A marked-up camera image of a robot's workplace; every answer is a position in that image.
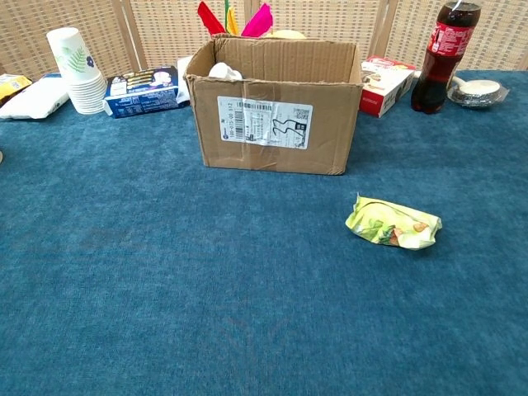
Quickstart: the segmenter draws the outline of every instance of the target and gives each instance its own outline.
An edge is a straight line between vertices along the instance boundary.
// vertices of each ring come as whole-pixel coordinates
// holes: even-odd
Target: barcode
[[[272,107],[270,105],[262,105],[260,103],[253,104],[253,103],[242,103],[241,101],[238,103],[238,107],[242,107],[250,110],[264,110],[264,111],[271,111]]]
[[[294,109],[295,118],[298,120],[307,120],[310,114],[310,110]]]
[[[244,139],[244,113],[240,110],[234,111],[234,133],[237,139]]]

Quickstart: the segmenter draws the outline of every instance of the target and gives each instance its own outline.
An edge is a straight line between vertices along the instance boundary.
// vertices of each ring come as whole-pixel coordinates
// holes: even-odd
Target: stack of paper cups
[[[75,110],[81,114],[102,111],[106,80],[97,68],[79,30],[61,27],[48,32],[46,36]]]

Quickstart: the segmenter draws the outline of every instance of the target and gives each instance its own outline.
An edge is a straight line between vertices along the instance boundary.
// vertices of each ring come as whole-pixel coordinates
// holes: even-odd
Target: yellow package
[[[358,195],[346,226],[372,243],[418,250],[435,243],[442,222],[433,214]]]
[[[13,95],[30,85],[31,80],[24,76],[2,74],[0,76],[0,106],[7,102]]]

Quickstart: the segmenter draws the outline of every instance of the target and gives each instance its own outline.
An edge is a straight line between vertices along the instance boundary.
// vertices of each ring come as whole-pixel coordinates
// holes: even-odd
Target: yellow-green snack wrapper
[[[418,250],[436,241],[442,220],[433,214],[358,195],[346,226],[372,243]]]

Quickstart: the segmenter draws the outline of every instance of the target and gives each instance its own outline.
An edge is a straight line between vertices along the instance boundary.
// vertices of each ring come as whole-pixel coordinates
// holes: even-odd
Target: qr code
[[[308,120],[310,110],[305,109],[294,109],[295,118],[298,120]]]

